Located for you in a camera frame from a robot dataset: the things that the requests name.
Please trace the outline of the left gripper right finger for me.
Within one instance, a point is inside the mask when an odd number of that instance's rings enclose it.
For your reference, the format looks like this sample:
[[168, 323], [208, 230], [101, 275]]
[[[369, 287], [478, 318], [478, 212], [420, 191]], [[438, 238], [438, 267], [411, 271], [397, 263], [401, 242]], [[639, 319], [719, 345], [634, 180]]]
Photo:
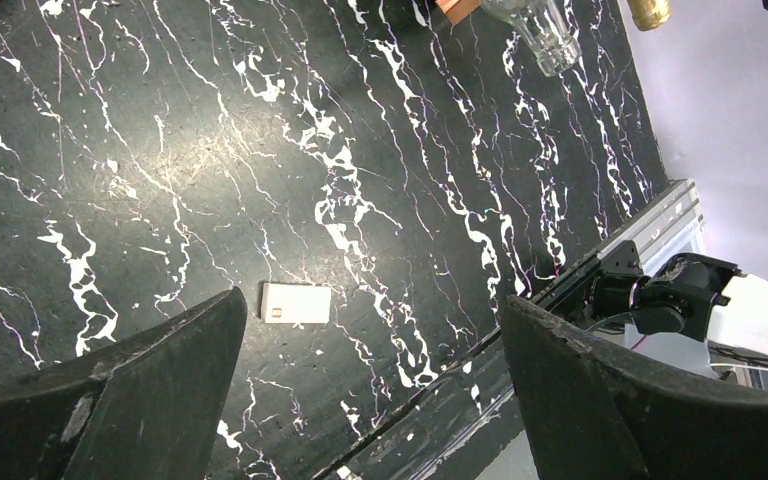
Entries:
[[768, 479], [768, 391], [596, 337], [518, 296], [501, 338], [542, 479]]

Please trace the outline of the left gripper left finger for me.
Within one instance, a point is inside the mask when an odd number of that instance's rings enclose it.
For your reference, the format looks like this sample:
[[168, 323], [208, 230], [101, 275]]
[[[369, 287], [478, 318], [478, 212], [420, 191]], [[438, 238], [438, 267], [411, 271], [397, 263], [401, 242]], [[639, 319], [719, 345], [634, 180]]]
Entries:
[[0, 479], [205, 477], [246, 321], [232, 288], [1, 384]]

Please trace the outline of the dark bottle gold cap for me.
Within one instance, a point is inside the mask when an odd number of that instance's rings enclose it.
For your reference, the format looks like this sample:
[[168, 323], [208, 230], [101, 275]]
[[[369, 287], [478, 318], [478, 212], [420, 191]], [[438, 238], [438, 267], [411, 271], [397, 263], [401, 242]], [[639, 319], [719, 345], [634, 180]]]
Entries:
[[666, 23], [671, 16], [669, 0], [628, 0], [632, 20], [639, 31], [651, 31]]

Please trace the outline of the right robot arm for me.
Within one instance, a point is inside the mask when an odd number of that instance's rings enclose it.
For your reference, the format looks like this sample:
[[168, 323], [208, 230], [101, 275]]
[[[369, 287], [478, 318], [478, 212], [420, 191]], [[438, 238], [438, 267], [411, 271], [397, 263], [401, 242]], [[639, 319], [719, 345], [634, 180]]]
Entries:
[[589, 286], [587, 304], [601, 323], [633, 326], [642, 336], [678, 334], [768, 362], [768, 281], [736, 264], [679, 253], [653, 276], [615, 260]]

